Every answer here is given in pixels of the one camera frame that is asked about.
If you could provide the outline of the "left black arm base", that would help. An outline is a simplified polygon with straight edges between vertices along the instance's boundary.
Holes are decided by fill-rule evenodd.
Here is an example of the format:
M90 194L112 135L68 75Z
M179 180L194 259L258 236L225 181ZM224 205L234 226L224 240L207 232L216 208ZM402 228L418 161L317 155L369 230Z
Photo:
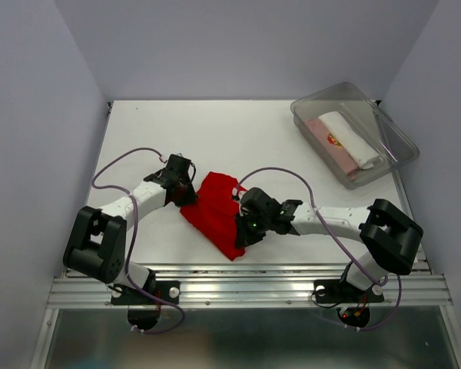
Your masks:
M114 284L109 287L111 292L110 304L114 306L149 306L160 304L160 300L171 304L179 304L181 283L178 280L158 280L144 293L134 288L131 284Z

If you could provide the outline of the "red t-shirt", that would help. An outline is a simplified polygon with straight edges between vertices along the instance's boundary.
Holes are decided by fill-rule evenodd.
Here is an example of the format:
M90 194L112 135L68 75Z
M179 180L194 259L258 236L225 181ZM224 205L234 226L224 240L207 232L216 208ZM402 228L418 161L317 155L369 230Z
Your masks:
M235 246L239 205L231 197L236 185L236 178L210 171L197 191L196 202L180 208L186 221L230 261L245 254L244 248Z

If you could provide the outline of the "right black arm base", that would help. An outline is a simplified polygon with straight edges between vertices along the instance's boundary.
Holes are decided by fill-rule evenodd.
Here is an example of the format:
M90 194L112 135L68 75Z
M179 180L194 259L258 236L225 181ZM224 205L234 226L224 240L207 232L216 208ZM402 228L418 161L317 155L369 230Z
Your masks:
M347 281L347 273L340 278L316 279L313 283L312 298L318 304L356 304L358 302L382 303L383 292L373 290L374 283L367 280L366 287L356 287Z

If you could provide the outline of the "clear plastic bin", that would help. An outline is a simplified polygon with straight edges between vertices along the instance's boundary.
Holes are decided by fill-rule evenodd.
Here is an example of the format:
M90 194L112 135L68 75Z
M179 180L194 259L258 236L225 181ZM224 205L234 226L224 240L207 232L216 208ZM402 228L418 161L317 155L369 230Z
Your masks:
M371 169L358 169L353 178L331 171L319 155L336 179L350 190L382 178L420 156L420 150L408 136L354 84L339 83L315 92L294 101L290 110L294 117L294 124L318 155L307 137L305 123L331 111L341 113L353 130L380 154L381 161Z

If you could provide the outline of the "rolled pink t-shirt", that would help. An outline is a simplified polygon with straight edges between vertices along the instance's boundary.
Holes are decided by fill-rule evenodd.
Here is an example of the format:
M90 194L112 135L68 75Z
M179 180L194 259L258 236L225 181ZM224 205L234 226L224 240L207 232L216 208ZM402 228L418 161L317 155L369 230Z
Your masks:
M319 118L315 118L307 121L305 128L311 145L330 167L331 171L353 178L358 170L357 164L326 125Z

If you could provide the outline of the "aluminium mounting rail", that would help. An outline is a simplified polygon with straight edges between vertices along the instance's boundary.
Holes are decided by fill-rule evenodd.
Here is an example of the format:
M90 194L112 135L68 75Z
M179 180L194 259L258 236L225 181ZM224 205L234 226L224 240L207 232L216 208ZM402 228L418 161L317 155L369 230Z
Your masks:
M184 309L309 308L320 279L337 278L340 264L158 264L160 281L178 281ZM69 271L54 279L48 308L110 308L111 290Z

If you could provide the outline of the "rolled white t-shirt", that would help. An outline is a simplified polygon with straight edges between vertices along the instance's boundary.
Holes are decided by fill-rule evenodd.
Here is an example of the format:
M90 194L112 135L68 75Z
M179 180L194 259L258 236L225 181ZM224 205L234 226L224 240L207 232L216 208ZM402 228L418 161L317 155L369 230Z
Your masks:
M353 130L341 113L338 111L327 112L322 114L319 119L345 147L359 169L371 169L378 161L381 161L380 154Z

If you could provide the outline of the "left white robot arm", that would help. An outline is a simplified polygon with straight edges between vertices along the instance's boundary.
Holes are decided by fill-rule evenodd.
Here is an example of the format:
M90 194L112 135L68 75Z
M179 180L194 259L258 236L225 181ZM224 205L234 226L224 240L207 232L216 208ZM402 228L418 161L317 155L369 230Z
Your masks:
M140 303L155 296L155 273L131 261L134 245L126 246L127 233L135 236L138 223L150 213L174 204L194 204L195 164L181 155L170 155L165 166L143 178L132 191L99 208L84 206L75 218L63 265L104 284L129 288Z

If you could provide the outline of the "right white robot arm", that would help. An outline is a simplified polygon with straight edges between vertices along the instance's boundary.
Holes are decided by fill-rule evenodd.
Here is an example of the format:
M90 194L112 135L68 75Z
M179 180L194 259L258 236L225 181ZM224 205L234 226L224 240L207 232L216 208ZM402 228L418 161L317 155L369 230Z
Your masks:
M423 229L385 199L360 208L316 207L301 200L280 203L260 188L233 190L232 198L238 203L236 248L262 241L269 231L329 235L336 244L342 239L363 243L366 253L360 258L340 246L350 259L338 281L338 291L347 300L357 299L388 274L410 274L423 237Z

